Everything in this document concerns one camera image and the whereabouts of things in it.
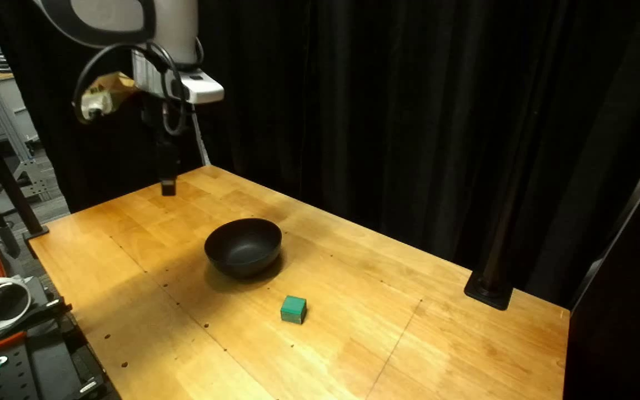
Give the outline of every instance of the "pole base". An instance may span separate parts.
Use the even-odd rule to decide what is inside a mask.
[[[481,284],[482,278],[482,272],[473,271],[470,278],[468,278],[468,283],[466,283],[463,293],[470,298],[488,304],[488,306],[500,309],[500,311],[508,309],[510,298],[513,296],[513,287],[508,283],[504,283],[495,291],[488,291]]]
[[[33,238],[38,238],[38,236],[46,235],[46,233],[48,233],[48,226],[41,225],[41,232],[31,233],[29,231],[26,231],[26,232],[21,234],[23,236],[23,243],[26,243],[26,248],[28,248],[28,252],[31,253],[31,256],[35,260],[38,260],[38,256],[36,255],[36,252],[33,251],[33,248],[31,248],[31,244],[28,243],[28,241],[30,241]]]

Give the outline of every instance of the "green cube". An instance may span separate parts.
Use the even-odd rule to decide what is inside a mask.
[[[305,321],[305,314],[308,312],[305,299],[295,296],[286,296],[283,306],[280,307],[280,319],[295,324],[302,324]]]

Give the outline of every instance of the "wooden table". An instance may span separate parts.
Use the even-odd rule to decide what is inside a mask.
[[[282,270],[237,283],[203,244],[251,216],[281,227]],[[562,398],[566,309],[497,311],[468,270],[215,167],[48,227],[31,245],[123,398]]]

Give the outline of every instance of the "black cable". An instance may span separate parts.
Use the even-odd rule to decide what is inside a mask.
[[[156,54],[153,51],[149,51],[144,48],[141,48],[137,44],[115,43],[110,46],[107,46],[106,48],[96,53],[96,55],[93,56],[93,58],[91,58],[91,60],[89,60],[86,63],[86,66],[84,66],[83,71],[81,71],[81,73],[78,76],[76,89],[73,91],[73,111],[76,114],[76,118],[78,118],[78,121],[81,122],[81,124],[91,123],[89,119],[86,119],[86,117],[83,116],[82,107],[81,107],[81,100],[84,93],[84,85],[86,84],[87,76],[91,73],[92,68],[97,64],[98,61],[100,61],[101,58],[106,56],[111,51],[115,51],[119,49],[139,51],[145,57],[146,60],[150,61],[152,65],[155,66],[157,71],[160,72],[160,74],[162,75],[161,86],[162,86],[162,93],[163,93],[165,102],[166,104],[168,104],[168,106],[171,105],[171,96],[167,91],[167,80],[164,78],[164,73],[166,71],[162,68],[160,63],[157,62],[157,58],[162,58],[166,62],[167,67],[172,70],[174,78],[176,79],[178,84],[181,85],[181,76],[180,76],[179,70],[177,69],[176,64],[174,63],[174,60],[171,58],[169,53],[167,53],[167,50],[165,50],[164,48],[162,48],[162,46],[152,41],[148,42],[148,45],[153,46],[155,49],[157,49],[157,51],[160,54]],[[167,133],[173,136],[180,135],[181,132],[185,129],[186,116],[187,116],[186,109],[182,104],[182,107],[180,108],[180,113],[179,113],[179,122],[175,129],[171,129],[167,121],[167,112],[163,111],[163,124],[164,124],[165,130],[167,130]]]

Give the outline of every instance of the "black bowl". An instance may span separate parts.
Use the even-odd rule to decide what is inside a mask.
[[[216,228],[206,238],[204,251],[224,275],[250,278],[267,268],[280,252],[282,233],[261,218],[238,219]]]

